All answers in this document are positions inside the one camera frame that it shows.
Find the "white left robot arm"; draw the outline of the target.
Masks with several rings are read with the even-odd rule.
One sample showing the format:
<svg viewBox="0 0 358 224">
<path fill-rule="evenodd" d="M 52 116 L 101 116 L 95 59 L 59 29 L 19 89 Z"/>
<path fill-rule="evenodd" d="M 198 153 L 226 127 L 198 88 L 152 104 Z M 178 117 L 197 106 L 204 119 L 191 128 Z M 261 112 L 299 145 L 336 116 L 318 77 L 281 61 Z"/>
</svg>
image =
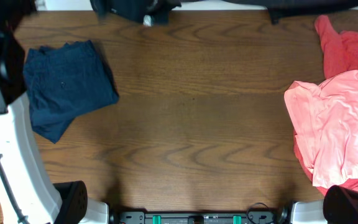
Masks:
<svg viewBox="0 0 358 224">
<path fill-rule="evenodd" d="M 0 205 L 4 223 L 108 224 L 109 207 L 82 181 L 54 184 L 30 125 L 25 51 L 14 37 L 33 1 L 0 0 Z"/>
</svg>

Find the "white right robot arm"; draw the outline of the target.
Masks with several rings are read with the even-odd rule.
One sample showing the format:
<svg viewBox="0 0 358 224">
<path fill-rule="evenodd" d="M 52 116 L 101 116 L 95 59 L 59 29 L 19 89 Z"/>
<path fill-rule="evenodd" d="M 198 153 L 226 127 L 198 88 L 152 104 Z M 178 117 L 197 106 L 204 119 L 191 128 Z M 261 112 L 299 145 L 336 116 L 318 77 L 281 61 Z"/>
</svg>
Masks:
<svg viewBox="0 0 358 224">
<path fill-rule="evenodd" d="M 283 207 L 276 214 L 275 223 L 358 224 L 358 192 L 334 185 L 322 200 Z"/>
</svg>

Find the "black printed cycling jersey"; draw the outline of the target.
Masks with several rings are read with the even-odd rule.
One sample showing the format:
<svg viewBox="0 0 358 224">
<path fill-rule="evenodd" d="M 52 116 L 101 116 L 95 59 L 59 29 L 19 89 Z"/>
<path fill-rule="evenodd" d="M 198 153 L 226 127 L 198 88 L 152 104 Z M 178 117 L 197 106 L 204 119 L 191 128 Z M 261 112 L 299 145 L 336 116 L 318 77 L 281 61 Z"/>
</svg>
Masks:
<svg viewBox="0 0 358 224">
<path fill-rule="evenodd" d="M 91 0 L 93 11 L 100 18 L 116 14 L 145 26 L 167 24 L 170 11 L 240 11 L 266 10 L 272 24 L 293 16 L 329 14 L 358 9 L 358 0 Z"/>
</svg>

